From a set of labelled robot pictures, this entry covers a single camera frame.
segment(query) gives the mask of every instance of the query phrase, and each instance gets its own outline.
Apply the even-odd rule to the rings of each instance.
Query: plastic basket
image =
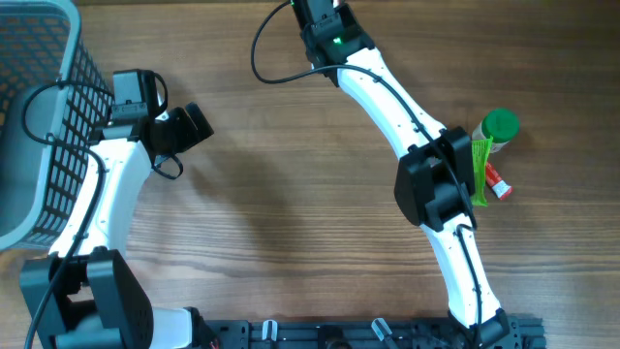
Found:
[[[87,154],[45,146],[21,129],[23,102],[58,79],[108,86],[80,38],[76,7],[65,0],[0,0],[0,249],[49,248],[62,233],[86,174]],[[44,137],[87,143],[111,98],[86,87],[54,87],[28,108]]]

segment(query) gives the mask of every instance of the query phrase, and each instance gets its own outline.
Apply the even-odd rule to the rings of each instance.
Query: wooden tabletop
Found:
[[[352,1],[394,75],[431,115],[473,131],[495,108],[521,133],[490,161],[478,247],[502,306],[542,317],[549,348],[620,341],[620,6],[611,1]],[[177,181],[142,188],[127,260],[154,305],[208,319],[445,316],[427,238],[393,199],[396,158],[328,79],[259,83],[250,44],[274,3],[81,7],[100,68],[151,69],[170,105],[216,131]],[[261,72],[309,68],[290,9],[269,24]],[[37,252],[0,254],[0,347],[30,316],[17,278]]]

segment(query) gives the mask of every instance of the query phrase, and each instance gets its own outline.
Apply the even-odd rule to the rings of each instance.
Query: jar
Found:
[[[491,152],[499,151],[519,133],[519,119],[516,114],[507,109],[497,109],[490,112],[478,125],[472,140],[487,140],[493,137]]]

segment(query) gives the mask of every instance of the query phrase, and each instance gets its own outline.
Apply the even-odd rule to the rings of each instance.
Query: green lid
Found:
[[[482,122],[484,136],[493,136],[494,143],[510,142],[519,133],[519,118],[507,109],[490,112]]]

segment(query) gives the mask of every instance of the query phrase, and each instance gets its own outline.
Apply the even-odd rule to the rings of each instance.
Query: green object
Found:
[[[486,160],[488,153],[491,151],[493,138],[481,141],[472,141],[472,157],[474,158],[474,182],[476,183],[476,192],[472,197],[474,206],[487,207],[488,203],[484,197],[484,185],[486,184]]]
[[[492,137],[496,143],[506,143],[519,133],[519,124],[519,118],[514,112],[497,109],[482,121],[482,132],[486,138]]]

